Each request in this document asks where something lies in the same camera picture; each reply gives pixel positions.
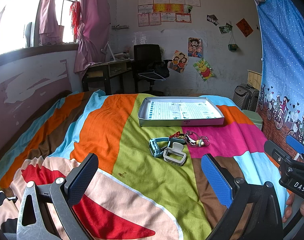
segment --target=chair backrest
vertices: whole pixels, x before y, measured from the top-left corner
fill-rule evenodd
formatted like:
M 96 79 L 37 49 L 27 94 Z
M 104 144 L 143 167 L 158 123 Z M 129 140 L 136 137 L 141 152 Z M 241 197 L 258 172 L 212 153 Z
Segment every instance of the chair backrest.
M 137 71 L 146 70 L 154 61 L 162 61 L 160 46 L 157 44 L 134 45 L 134 60 Z

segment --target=human hand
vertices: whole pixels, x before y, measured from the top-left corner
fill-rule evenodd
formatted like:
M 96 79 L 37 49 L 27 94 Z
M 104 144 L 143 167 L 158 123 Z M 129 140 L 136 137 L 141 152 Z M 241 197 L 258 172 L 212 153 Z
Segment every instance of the human hand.
M 282 223 L 287 222 L 288 218 L 291 217 L 292 214 L 292 204 L 294 201 L 294 193 L 291 193 L 291 195 L 289 196 L 288 200 L 286 201 L 286 204 L 288 205 L 286 207 L 286 209 L 284 210 L 284 215 L 282 218 Z M 300 212 L 302 214 L 302 216 L 304 216 L 304 201 L 302 202 L 301 206 L 300 206 Z

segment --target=light blue stripe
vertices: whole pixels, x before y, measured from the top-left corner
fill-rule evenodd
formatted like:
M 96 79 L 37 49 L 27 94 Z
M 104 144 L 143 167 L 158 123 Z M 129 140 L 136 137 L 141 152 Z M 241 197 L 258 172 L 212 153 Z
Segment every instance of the light blue stripe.
M 100 109 L 108 96 L 102 90 L 96 91 L 90 97 L 87 105 L 85 106 L 83 114 L 78 118 L 76 122 L 70 124 L 64 141 L 57 147 L 49 157 L 63 157 L 70 159 L 70 154 L 74 150 L 74 143 L 79 142 L 79 134 L 84 125 L 84 122 L 88 115 L 97 109 Z
M 234 156 L 234 159 L 239 164 L 247 183 L 255 185 L 263 185 L 266 181 L 273 183 L 283 216 L 289 193 L 279 184 L 281 178 L 279 169 L 269 160 L 268 156 L 265 153 L 250 154 L 247 151 L 241 156 Z
M 13 146 L 4 154 L 0 160 L 0 179 L 5 175 L 15 158 L 19 156 L 27 147 L 31 139 L 35 136 L 42 125 L 54 114 L 55 109 L 60 109 L 65 102 L 65 98 L 61 98 L 41 117 L 36 119 L 32 125 L 24 132 Z
M 226 105 L 226 106 L 236 106 L 237 107 L 237 105 L 230 98 L 225 98 L 225 97 L 220 97 L 220 96 L 200 96 L 200 97 L 209 98 L 211 100 L 211 102 L 213 104 L 215 104 L 216 106 Z

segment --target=bed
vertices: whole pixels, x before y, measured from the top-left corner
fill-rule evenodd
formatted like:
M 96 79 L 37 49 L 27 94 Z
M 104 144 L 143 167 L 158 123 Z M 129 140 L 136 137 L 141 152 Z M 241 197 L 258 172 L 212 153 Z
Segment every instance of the bed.
M 202 172 L 207 153 L 234 177 L 260 185 L 271 181 L 283 215 L 289 194 L 264 153 L 266 138 L 230 99 L 207 96 L 225 116 L 220 126 L 140 127 L 137 114 L 148 96 L 73 93 L 36 113 L 0 151 L 2 231 L 15 233 L 28 181 L 42 185 L 65 177 L 88 153 L 98 156 L 99 169 L 73 209 L 97 239 L 205 239 L 226 210 Z M 181 167 L 154 158 L 148 146 L 151 138 L 177 131 L 210 141 L 207 147 L 184 146 L 187 161 Z M 49 208 L 61 238 L 68 239 Z M 240 236 L 250 209 L 248 204 L 232 239 Z

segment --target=tied curtain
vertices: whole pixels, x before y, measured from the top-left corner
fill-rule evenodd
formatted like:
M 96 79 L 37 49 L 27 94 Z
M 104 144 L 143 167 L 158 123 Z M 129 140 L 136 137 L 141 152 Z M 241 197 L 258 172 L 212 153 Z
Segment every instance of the tied curtain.
M 74 72 L 82 77 L 89 62 L 102 62 L 101 52 L 109 40 L 110 10 L 107 0 L 79 0 L 81 18 L 78 27 L 79 49 L 75 59 Z
M 304 19 L 291 0 L 255 0 L 263 44 L 257 113 L 263 133 L 293 157 L 287 135 L 304 143 Z
M 39 21 L 41 45 L 62 43 L 63 26 L 58 26 L 55 0 L 43 0 Z

